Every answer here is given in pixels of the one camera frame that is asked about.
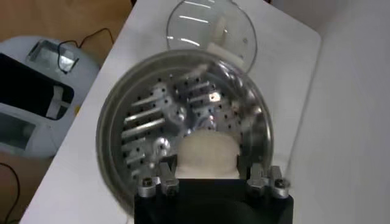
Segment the clear plastic lid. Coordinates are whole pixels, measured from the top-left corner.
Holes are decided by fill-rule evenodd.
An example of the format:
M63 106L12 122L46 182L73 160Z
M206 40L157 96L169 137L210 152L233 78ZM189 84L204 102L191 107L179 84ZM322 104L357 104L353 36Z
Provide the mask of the clear plastic lid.
M249 17L229 0L182 1L166 28L168 49L198 48L219 55L248 72L257 40Z

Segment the white table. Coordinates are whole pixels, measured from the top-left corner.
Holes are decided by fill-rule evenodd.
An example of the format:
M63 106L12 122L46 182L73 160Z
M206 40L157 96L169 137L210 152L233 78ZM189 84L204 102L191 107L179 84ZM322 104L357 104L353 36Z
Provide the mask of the white table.
M126 213L111 196L99 173L96 125L104 100L115 82L142 59L166 50L166 22L178 2L137 2L21 223L125 224ZM237 3L247 12L256 29L258 56L249 75L259 86L272 114L274 164L285 167L321 38L261 0L238 0Z

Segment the white wall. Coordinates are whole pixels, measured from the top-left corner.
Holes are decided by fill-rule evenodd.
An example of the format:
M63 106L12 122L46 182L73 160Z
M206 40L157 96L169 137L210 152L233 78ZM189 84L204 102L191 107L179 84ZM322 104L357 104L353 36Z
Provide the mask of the white wall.
M390 0L279 0L322 49L292 158L296 223L390 223Z

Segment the metal bracket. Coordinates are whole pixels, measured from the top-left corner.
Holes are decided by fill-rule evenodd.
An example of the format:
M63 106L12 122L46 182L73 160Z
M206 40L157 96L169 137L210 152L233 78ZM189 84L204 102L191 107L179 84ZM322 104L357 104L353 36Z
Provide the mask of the metal bracket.
M179 193L179 180L171 172L168 163L160 163L159 168L162 193L169 197L175 196Z
M272 196L275 198L287 198L290 182L282 177L279 166L271 166L269 170L269 181Z
M268 179L264 177L263 167L259 163L253 163L250 168L250 179L247 180L249 192L254 196L263 196Z
M156 184L151 177L143 178L138 185L138 195L143 198L151 198L156 195Z

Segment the stainless steel chamber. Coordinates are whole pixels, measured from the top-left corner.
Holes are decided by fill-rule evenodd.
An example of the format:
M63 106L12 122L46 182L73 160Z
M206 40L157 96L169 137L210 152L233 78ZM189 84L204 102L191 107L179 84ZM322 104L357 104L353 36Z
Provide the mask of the stainless steel chamber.
M102 108L96 146L102 176L126 211L133 212L137 184L158 179L159 162L200 129L223 131L239 142L241 178L252 163L268 170L270 115L240 69L203 51L180 50L148 58L124 74Z

